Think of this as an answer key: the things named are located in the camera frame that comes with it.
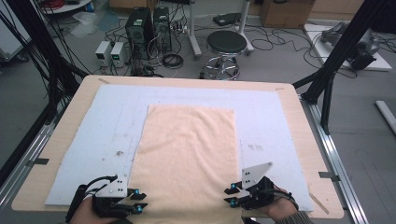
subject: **metal rail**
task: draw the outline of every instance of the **metal rail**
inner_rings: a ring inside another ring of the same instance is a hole
[[[355,190],[353,189],[352,184],[347,176],[346,169],[344,168],[344,165],[337,152],[337,148],[335,147],[332,137],[330,135],[327,135],[322,126],[320,125],[321,114],[318,105],[308,104],[308,107],[317,127],[318,134],[325,149],[327,159],[332,166],[332,171],[339,178],[339,181],[337,181],[336,183],[342,191],[348,211],[352,216],[354,223],[368,224],[369,222],[366,218],[366,215],[364,214],[363,208],[361,207],[358,196],[356,195]]]

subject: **gray device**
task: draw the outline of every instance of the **gray device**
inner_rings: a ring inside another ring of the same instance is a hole
[[[99,61],[101,67],[108,67],[111,64],[111,44],[108,41],[102,41],[98,49],[96,50],[96,58]]]
[[[124,43],[116,42],[113,50],[111,50],[111,59],[113,60],[113,64],[116,67],[123,67],[125,65],[127,57]]]

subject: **aluminum frame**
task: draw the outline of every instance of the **aluminum frame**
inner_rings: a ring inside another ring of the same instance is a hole
[[[57,107],[58,114],[62,114],[61,112],[64,109],[65,105],[59,103]],[[26,177],[29,175],[32,167],[35,165],[35,160],[50,140],[58,121],[58,118],[54,118],[49,124],[43,125],[35,136],[35,140],[27,148],[6,182],[0,188],[0,215],[4,208],[8,206],[9,200],[15,196],[15,193],[20,189]]]
[[[307,104],[306,101],[302,100],[301,96],[300,101],[302,101],[303,104]],[[369,222],[367,220],[367,217],[364,214],[358,196],[356,195],[355,190],[352,187],[352,184],[347,175],[347,171],[341,161],[337,148],[335,147],[334,141],[332,140],[332,137],[330,135],[327,135],[325,133],[325,130],[320,125],[321,114],[318,105],[307,105],[309,107],[309,111],[311,112],[318,134],[320,136],[320,140],[325,150],[324,152],[326,153],[327,160],[331,165],[334,175],[339,177],[339,181],[337,181],[336,183],[338,184],[338,187],[340,188],[344,196],[349,214],[351,215],[353,222],[355,224],[368,224]]]

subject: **cloth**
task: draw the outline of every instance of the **cloth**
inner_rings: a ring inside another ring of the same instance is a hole
[[[230,109],[151,105],[134,157],[129,188],[148,203],[136,224],[240,223],[224,190],[237,182],[234,114]]]
[[[306,212],[298,212],[276,222],[276,224],[314,224]]]

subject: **white sheet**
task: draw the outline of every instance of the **white sheet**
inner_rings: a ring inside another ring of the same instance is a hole
[[[64,156],[46,204],[69,205],[78,185],[96,177],[129,175],[149,105],[156,104],[233,109],[240,167],[273,162],[267,176],[293,193],[300,210],[313,211],[276,92],[121,85],[103,85],[96,93]]]

